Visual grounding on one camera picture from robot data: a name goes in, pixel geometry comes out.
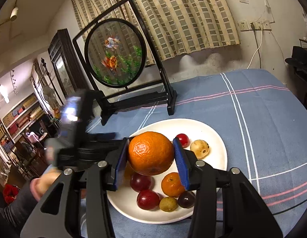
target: mandarin orange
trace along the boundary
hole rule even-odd
[[[162,179],[161,189],[164,194],[174,198],[179,197],[186,190],[176,172],[169,173]]]
[[[144,176],[155,176],[167,171],[175,158],[172,143],[158,132],[144,132],[134,137],[129,144],[128,154],[133,170]]]

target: white plate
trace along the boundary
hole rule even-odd
[[[228,157],[223,140],[218,133],[210,126],[191,119],[169,119],[159,121],[148,125],[139,131],[133,133],[131,137],[141,134],[146,131],[159,132],[165,135],[169,140],[173,140],[179,133],[185,133],[190,144],[195,140],[205,140],[210,145],[210,153],[203,160],[210,164],[213,168],[226,170],[228,165]],[[159,193],[162,197],[166,195],[162,192],[161,181],[171,172],[178,172],[175,162],[164,173],[153,176],[154,187],[152,190]],[[193,207],[181,208],[178,207],[173,212],[164,212],[160,209],[154,211],[142,210],[137,206],[137,195],[129,185],[129,182],[124,182],[116,192],[107,192],[108,199],[111,204],[124,216],[147,224],[167,224],[185,219],[193,214]]]

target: red plush object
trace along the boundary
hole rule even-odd
[[[18,193],[19,189],[11,184],[6,184],[2,192],[2,194],[4,195],[4,199],[8,205],[15,200]]]

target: checkered curtain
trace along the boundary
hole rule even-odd
[[[118,1],[72,0],[79,28],[83,29]],[[206,48],[240,43],[226,0],[134,0],[134,2],[162,61]],[[136,18],[127,4],[105,18],[122,18],[137,26]],[[154,63],[153,57],[148,53],[147,64],[152,63]]]

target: metal screw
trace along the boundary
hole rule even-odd
[[[203,160],[198,160],[197,162],[195,162],[195,165],[202,167],[202,166],[205,166],[205,162]]]
[[[63,173],[64,173],[66,176],[69,176],[70,174],[73,173],[73,170],[72,170],[71,168],[67,168],[67,169],[64,170]]]
[[[240,173],[240,170],[237,167],[233,167],[231,169],[232,173],[234,173],[235,175],[238,175]]]
[[[99,162],[97,163],[97,165],[98,165],[99,167],[105,167],[105,166],[107,166],[107,162],[106,162],[106,161],[99,161]]]

